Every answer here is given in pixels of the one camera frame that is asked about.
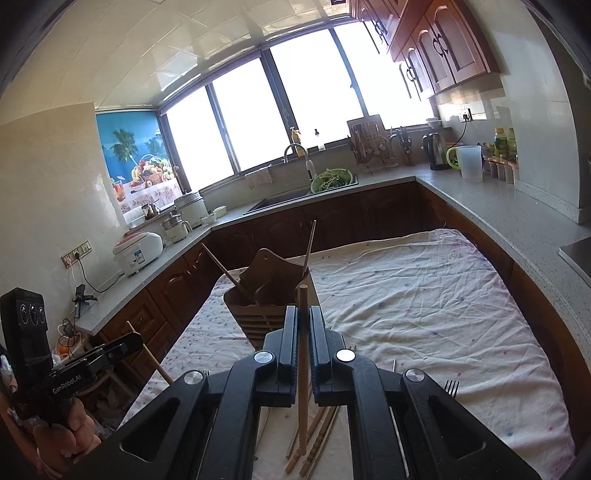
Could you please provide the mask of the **person's left hand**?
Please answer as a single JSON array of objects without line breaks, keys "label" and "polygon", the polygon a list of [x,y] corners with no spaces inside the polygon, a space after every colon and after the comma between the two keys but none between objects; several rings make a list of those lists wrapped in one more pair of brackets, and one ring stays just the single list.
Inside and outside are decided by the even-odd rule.
[{"label": "person's left hand", "polygon": [[66,427],[40,424],[34,427],[33,436],[39,464],[50,479],[60,479],[101,443],[94,421],[78,398],[73,399]]}]

